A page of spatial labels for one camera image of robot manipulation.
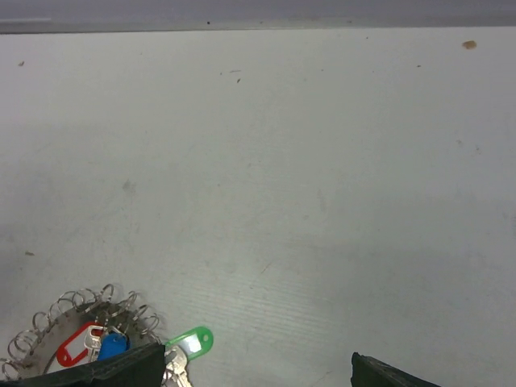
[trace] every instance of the key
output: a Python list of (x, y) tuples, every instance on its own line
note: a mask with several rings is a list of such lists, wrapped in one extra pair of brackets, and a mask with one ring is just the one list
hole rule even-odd
[(126, 335), (123, 334), (117, 327), (113, 327), (113, 326), (109, 326), (106, 328), (106, 331), (104, 332), (104, 336), (110, 335), (111, 333), (117, 333), (119, 335), (126, 337)]
[(171, 372), (171, 379), (179, 387), (193, 387), (188, 380), (188, 374), (186, 372), (186, 365), (188, 364), (188, 357), (185, 352), (180, 349), (177, 345), (172, 346), (166, 353), (165, 356), (175, 353), (170, 363), (167, 364), (166, 368)]
[(88, 349), (85, 347), (85, 337), (88, 327), (91, 327), (93, 322), (87, 322), (80, 327), (73, 335), (68, 337), (56, 351), (56, 359), (62, 367), (73, 367), (80, 364), (83, 359), (87, 359)]
[(84, 338), (84, 346), (88, 348), (89, 351), (89, 362), (95, 361), (98, 358), (98, 353), (102, 346), (102, 336), (105, 330), (106, 328), (100, 325), (90, 325), (88, 327)]
[(188, 357), (188, 361), (205, 355), (213, 347), (213, 333), (206, 327), (197, 327), (188, 332), (170, 339), (165, 343), (166, 348), (173, 345), (181, 347)]

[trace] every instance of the gray wall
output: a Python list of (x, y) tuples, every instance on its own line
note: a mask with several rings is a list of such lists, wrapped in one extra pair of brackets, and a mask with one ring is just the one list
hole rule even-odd
[(514, 25), (509, 0), (6, 0), (0, 32)]

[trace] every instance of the green key tag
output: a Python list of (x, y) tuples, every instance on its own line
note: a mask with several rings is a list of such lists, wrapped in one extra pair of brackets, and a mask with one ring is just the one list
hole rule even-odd
[(188, 360), (197, 359), (213, 347), (213, 333), (206, 327), (197, 327), (164, 344), (166, 347), (177, 345), (188, 356)]

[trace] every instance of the keychain holder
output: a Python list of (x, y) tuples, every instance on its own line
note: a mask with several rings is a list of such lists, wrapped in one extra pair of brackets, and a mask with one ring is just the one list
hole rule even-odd
[(46, 313), (36, 312), (32, 329), (19, 332), (9, 342), (10, 358), (0, 358), (6, 380), (44, 375), (58, 360), (65, 367), (74, 366), (87, 356), (87, 350), (84, 344), (75, 352), (69, 346), (91, 325), (115, 327), (127, 336), (131, 347), (161, 343), (154, 332), (160, 318), (148, 305), (135, 307), (137, 292), (129, 292), (120, 302), (112, 302), (113, 295), (112, 284), (99, 293), (87, 288), (72, 290), (63, 293)]

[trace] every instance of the key tag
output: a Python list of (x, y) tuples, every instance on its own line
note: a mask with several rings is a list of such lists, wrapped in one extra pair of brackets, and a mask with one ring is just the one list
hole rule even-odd
[(213, 347), (213, 333), (206, 327), (194, 328), (165, 343), (165, 347), (177, 345), (188, 357), (197, 359)]
[(73, 367), (86, 358), (88, 350), (84, 346), (84, 337), (92, 325), (93, 321), (87, 322), (57, 348), (56, 358), (61, 366)]
[(129, 341), (124, 335), (110, 333), (102, 341), (97, 360), (105, 360), (117, 356), (129, 349)]

